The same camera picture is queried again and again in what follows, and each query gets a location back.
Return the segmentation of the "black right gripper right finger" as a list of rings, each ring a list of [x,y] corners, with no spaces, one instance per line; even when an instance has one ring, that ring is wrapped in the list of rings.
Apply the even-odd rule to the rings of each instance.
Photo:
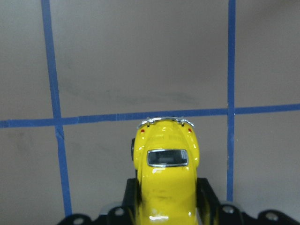
[[[219,200],[207,178],[197,178],[196,201],[202,225],[218,225]]]

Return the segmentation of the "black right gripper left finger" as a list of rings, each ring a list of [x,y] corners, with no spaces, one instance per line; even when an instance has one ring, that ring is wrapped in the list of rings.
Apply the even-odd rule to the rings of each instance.
[[[137,178],[127,180],[124,197],[121,204],[123,214],[121,218],[124,225],[140,225],[141,193]]]

